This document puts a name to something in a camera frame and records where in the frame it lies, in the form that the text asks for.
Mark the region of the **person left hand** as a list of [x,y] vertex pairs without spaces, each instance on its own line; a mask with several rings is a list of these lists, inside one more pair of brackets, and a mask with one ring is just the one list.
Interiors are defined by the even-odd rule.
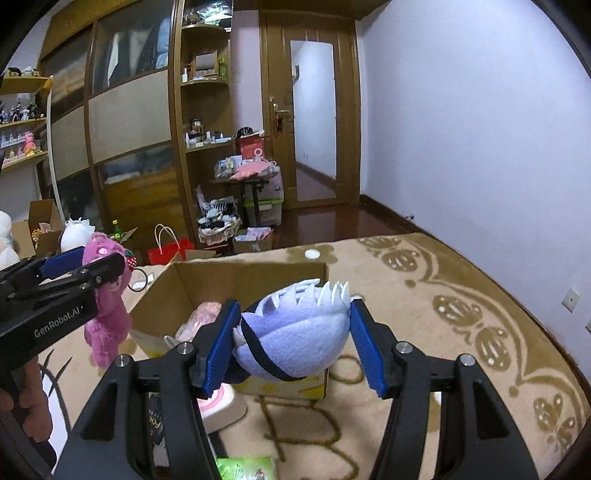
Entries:
[[38,358],[34,357],[24,367],[23,389],[19,396],[19,405],[28,411],[23,421],[24,433],[35,442],[44,442],[52,433],[52,418],[48,398],[43,390]]

